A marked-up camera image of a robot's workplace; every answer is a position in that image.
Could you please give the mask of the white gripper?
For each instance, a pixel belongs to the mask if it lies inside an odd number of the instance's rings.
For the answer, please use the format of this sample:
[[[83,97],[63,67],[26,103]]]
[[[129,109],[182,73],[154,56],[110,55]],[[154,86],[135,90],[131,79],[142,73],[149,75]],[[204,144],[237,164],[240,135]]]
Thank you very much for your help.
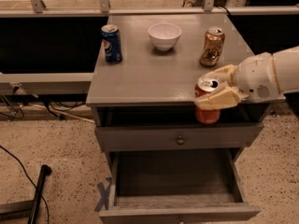
[[[200,88],[224,87],[209,94],[216,109],[237,106],[243,100],[250,103],[275,101],[280,96],[275,77],[273,55],[267,52],[248,57],[238,66],[228,64],[199,78]]]

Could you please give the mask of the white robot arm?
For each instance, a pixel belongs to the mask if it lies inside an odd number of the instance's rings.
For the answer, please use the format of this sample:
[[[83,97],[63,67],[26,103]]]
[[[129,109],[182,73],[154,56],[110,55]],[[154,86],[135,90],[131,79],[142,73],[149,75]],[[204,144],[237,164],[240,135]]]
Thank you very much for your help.
[[[207,94],[194,99],[201,110],[283,99],[286,93],[299,91],[299,47],[264,52],[239,65],[225,65],[201,76],[197,84],[207,89]]]

